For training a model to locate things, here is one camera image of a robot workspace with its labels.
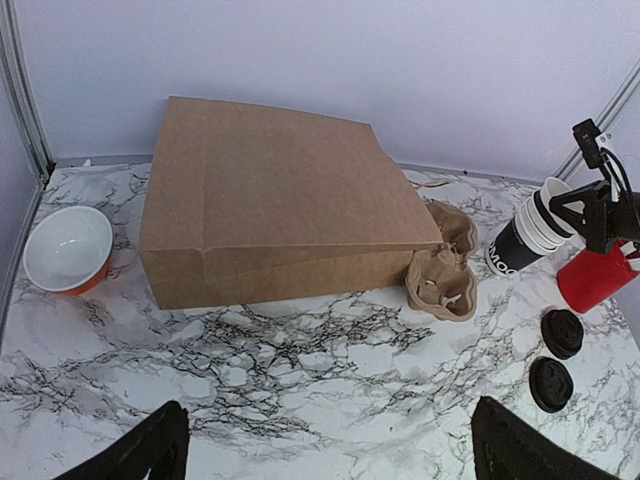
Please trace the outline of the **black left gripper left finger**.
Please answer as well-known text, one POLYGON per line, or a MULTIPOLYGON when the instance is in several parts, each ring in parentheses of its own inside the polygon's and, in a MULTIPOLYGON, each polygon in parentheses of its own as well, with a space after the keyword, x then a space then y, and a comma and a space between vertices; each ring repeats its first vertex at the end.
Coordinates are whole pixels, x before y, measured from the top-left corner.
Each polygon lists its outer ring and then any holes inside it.
POLYGON ((189 440, 187 411, 171 400, 57 479, 185 479, 189 440))

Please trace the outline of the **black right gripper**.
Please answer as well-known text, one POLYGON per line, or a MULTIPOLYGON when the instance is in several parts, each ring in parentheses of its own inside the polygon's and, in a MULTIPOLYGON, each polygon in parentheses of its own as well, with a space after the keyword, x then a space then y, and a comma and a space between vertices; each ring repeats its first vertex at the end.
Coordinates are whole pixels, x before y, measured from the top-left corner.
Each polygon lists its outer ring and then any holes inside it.
POLYGON ((618 240, 639 242, 639 193, 623 192, 611 199, 606 180, 554 195, 550 211, 580 235, 586 235, 586 248, 608 253, 618 240))

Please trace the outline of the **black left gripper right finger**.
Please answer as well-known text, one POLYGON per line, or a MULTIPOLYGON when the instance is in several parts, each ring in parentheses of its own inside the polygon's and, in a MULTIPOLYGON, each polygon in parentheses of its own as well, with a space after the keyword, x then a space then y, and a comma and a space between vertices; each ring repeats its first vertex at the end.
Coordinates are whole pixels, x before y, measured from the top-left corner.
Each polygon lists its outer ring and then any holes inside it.
POLYGON ((564 450, 498 401, 482 397, 471 419, 478 479, 612 479, 564 450))

